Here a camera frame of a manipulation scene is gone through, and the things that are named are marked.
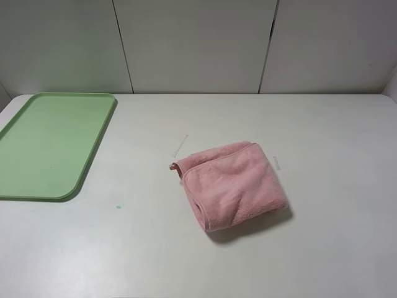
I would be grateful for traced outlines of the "green plastic tray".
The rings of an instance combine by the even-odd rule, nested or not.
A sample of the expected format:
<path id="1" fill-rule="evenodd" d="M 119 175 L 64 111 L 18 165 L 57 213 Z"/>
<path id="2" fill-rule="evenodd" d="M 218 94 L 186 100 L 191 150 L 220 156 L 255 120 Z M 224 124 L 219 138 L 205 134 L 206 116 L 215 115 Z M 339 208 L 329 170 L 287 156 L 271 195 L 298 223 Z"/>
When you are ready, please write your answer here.
<path id="1" fill-rule="evenodd" d="M 1 130 L 1 200 L 72 199 L 116 106 L 104 93 L 33 95 Z"/>

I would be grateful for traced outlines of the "pink terry towel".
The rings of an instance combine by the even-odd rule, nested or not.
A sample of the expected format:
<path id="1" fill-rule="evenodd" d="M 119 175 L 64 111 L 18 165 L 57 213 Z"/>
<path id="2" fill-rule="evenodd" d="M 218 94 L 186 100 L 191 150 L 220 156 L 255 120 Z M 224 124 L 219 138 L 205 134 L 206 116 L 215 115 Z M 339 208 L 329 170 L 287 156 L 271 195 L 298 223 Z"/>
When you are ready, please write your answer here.
<path id="1" fill-rule="evenodd" d="M 269 160 L 257 143 L 232 143 L 189 155 L 177 171 L 202 230 L 215 232 L 288 206 Z"/>

